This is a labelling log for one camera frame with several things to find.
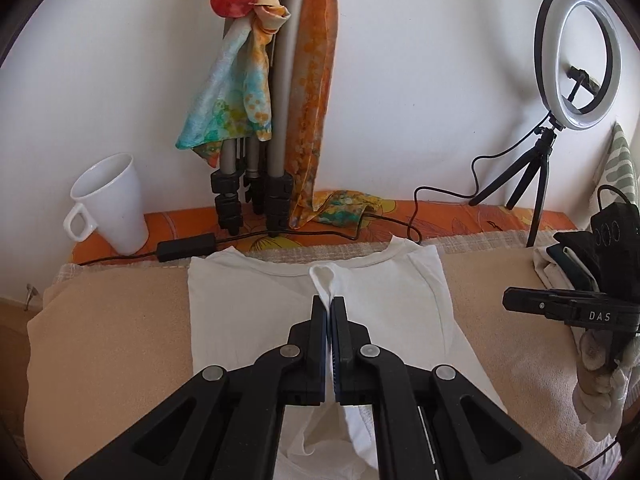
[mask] orange tablecloth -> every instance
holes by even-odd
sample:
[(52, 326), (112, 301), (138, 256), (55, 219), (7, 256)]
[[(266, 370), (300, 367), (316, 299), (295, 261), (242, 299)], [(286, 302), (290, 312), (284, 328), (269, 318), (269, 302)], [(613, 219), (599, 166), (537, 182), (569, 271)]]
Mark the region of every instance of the orange tablecloth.
[[(241, 233), (258, 232), (265, 229), (264, 216), (256, 216), (250, 204), (243, 204), (244, 227)], [(408, 222), (414, 212), (414, 203), (409, 200), (385, 200), (382, 209), (376, 211), (390, 218)], [(476, 234), (488, 231), (508, 231), (529, 229), (531, 209), (515, 208), (512, 211), (501, 206), (452, 204), (439, 202), (420, 202), (418, 216), (414, 225), (420, 229), (424, 238), (435, 238), (452, 235)], [(212, 207), (149, 213), (145, 215), (149, 227), (149, 240), (139, 251), (140, 254), (156, 250), (162, 240), (185, 238), (204, 233), (215, 233), (219, 239), (228, 237), (228, 233), (218, 226), (218, 217)], [(316, 222), (307, 223), (300, 232), (338, 230), (354, 234), (351, 229), (335, 228), (331, 225)], [(574, 224), (564, 213), (545, 211), (540, 222), (540, 229), (575, 229)], [(391, 235), (406, 236), (406, 228), (383, 220), (366, 218), (362, 223), (359, 242), (387, 242)], [(287, 248), (311, 245), (336, 245), (353, 243), (335, 235), (305, 236), (302, 234), (281, 235), (271, 238), (257, 235), (233, 242), (240, 251), (269, 248)], [(87, 240), (75, 246), (71, 261), (83, 263), (96, 258), (116, 256), (113, 248), (98, 234), (93, 233)]]

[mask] mug rim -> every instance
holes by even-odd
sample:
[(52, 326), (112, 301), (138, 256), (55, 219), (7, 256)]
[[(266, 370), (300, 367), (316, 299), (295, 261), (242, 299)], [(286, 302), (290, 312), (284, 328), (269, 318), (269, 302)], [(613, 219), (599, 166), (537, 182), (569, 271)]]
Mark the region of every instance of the mug rim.
[[(100, 186), (98, 189), (96, 189), (95, 191), (92, 191), (91, 193), (88, 193), (86, 195), (75, 195), (74, 194), (74, 189), (76, 188), (76, 185), (78, 184), (78, 182), (80, 182), (80, 180), (82, 179), (82, 177), (84, 177), (87, 173), (89, 173), (91, 170), (94, 170), (95, 168), (97, 168), (98, 166), (100, 166), (101, 164), (105, 164), (107, 163), (108, 160), (111, 160), (112, 158), (115, 158), (117, 156), (128, 156), (129, 157), (129, 163), (127, 164), (126, 168), (124, 168), (124, 170), (122, 170), (119, 174), (117, 174), (115, 177), (113, 177), (110, 181), (108, 181), (106, 184), (104, 184), (103, 186)], [(90, 196), (95, 195), (96, 193), (102, 191), (103, 189), (105, 189), (106, 187), (109, 187), (111, 184), (113, 184), (114, 182), (116, 182), (123, 174), (125, 171), (127, 171), (131, 165), (133, 164), (133, 155), (131, 155), (130, 153), (126, 153), (126, 152), (122, 152), (122, 153), (114, 153), (113, 155), (107, 156), (105, 157), (103, 160), (99, 160), (98, 162), (96, 162), (94, 165), (92, 165), (90, 168), (88, 168), (87, 170), (84, 170), (82, 172), (82, 175), (80, 175), (78, 178), (76, 178), (76, 181), (74, 182), (73, 186), (71, 186), (71, 192), (69, 193), (69, 195), (71, 196), (71, 198), (73, 200), (76, 200), (76, 202), (78, 200), (83, 200), (85, 198), (89, 198)]]

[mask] ring light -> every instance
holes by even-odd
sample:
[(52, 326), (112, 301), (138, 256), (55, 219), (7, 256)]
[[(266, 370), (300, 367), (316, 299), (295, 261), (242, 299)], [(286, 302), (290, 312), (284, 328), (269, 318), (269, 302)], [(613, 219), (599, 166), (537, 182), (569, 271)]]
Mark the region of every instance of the ring light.
[[(587, 7), (600, 25), (607, 51), (607, 67), (600, 91), (593, 101), (576, 108), (560, 92), (560, 41), (569, 15)], [(620, 86), (622, 56), (616, 28), (598, 0), (543, 0), (534, 39), (534, 64), (540, 97), (556, 120), (571, 130), (598, 124), (610, 110)]]

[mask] black mini tripod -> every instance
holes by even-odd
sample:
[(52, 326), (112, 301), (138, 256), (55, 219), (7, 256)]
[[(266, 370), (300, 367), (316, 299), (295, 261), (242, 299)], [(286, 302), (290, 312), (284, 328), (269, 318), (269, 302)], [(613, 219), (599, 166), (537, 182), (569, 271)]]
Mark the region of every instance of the black mini tripod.
[[(568, 70), (567, 75), (575, 81), (574, 88), (567, 98), (569, 102), (574, 100), (575, 94), (580, 86), (586, 88), (593, 95), (596, 95), (600, 90), (596, 88), (589, 74), (584, 70), (578, 70), (572, 66)], [(522, 197), (527, 187), (529, 187), (538, 170), (540, 170), (536, 206), (533, 210), (533, 218), (531, 219), (531, 229), (529, 231), (529, 238), (527, 239), (527, 247), (533, 247), (533, 243), (536, 241), (536, 235), (538, 234), (542, 208), (545, 203), (546, 185), (549, 180), (549, 155), (551, 155), (552, 147), (557, 137), (556, 130), (561, 131), (564, 129), (564, 126), (556, 120), (551, 112), (549, 112), (548, 120), (551, 123), (550, 128), (538, 126), (535, 129), (535, 134), (540, 136), (540, 138), (536, 141), (533, 148), (523, 153), (518, 160), (511, 164), (498, 178), (469, 200), (469, 205), (478, 205), (526, 166), (527, 169), (507, 202), (507, 209), (511, 210), (518, 203), (518, 200), (520, 200), (520, 197)]]

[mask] beige blanket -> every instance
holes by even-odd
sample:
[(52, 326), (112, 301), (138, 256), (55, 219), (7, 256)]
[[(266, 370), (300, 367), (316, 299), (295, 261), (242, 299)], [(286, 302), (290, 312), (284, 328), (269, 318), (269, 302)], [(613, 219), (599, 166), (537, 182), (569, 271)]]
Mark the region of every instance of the beige blanket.
[[(524, 249), (442, 255), (456, 319), (510, 415), (577, 465), (596, 445), (571, 402), (571, 333), (500, 304), (507, 286), (542, 288), (531, 261)], [(87, 272), (48, 289), (45, 305), (28, 325), (24, 433), (36, 471), (56, 480), (190, 378), (186, 270)]]

